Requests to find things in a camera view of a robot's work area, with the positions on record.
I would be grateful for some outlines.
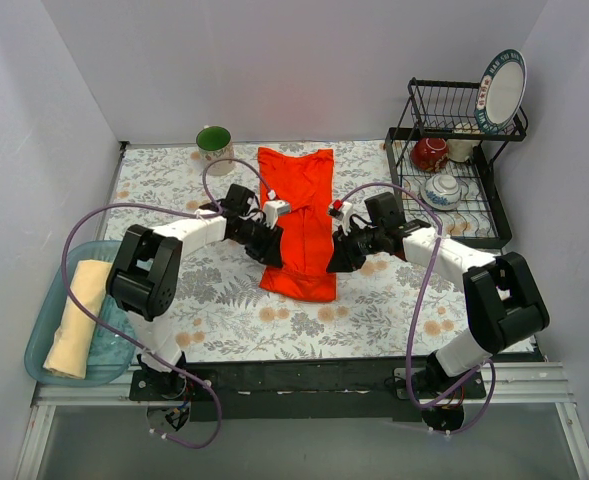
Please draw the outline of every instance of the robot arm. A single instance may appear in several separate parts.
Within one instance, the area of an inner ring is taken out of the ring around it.
[[[167,225],[127,229],[107,279],[107,293],[126,312],[138,339],[152,352],[176,364],[181,350],[171,331],[171,304],[182,260],[205,245],[226,239],[245,245],[246,253],[264,265],[282,267],[283,229],[278,216],[289,212],[282,200],[270,200],[260,220],[250,218],[254,192],[232,185],[220,201],[223,213],[212,218],[183,219]],[[196,213],[216,211],[207,204]],[[158,372],[169,369],[143,352],[139,361]]]
[[[358,270],[367,255],[382,251],[428,265],[436,230],[421,220],[406,223],[391,193],[370,197],[365,205],[371,219],[365,227],[350,218],[347,202],[330,207],[329,214],[342,225],[333,235],[328,272]],[[443,385],[549,324],[530,269],[516,253],[494,256],[443,238],[434,271],[465,292],[468,328],[430,354],[426,370],[416,374],[413,380],[428,390],[442,391]]]

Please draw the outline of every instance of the blue rim plate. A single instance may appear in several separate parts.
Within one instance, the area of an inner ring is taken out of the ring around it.
[[[485,69],[476,97],[474,116],[479,128],[490,134],[509,125],[523,101],[527,68],[517,50],[504,50]]]

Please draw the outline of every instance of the beige towel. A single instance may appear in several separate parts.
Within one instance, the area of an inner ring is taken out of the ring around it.
[[[94,315],[101,311],[105,298],[105,282],[112,264],[98,260],[78,262],[72,292]],[[43,368],[55,375],[85,378],[87,356],[94,334],[94,320],[85,315],[68,297],[61,326],[54,334],[54,343]]]

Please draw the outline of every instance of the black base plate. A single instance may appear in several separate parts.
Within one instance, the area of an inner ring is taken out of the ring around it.
[[[415,358],[413,364],[419,370],[425,360]],[[404,366],[404,357],[390,357],[200,363],[188,365],[187,371],[212,382],[225,407],[226,419],[369,417],[419,422],[420,412],[409,401],[399,401],[384,385],[395,369]],[[477,375],[465,385],[466,398],[485,398],[483,383],[475,381],[480,378]],[[428,397],[419,394],[419,398]],[[130,400],[166,401],[147,385],[142,370],[134,372]],[[216,418],[211,397],[202,388],[196,390],[192,404],[191,421]]]

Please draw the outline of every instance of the red teacup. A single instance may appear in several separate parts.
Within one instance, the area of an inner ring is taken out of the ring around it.
[[[414,165],[426,172],[440,172],[447,164],[447,143],[442,138],[421,138],[412,149]]]

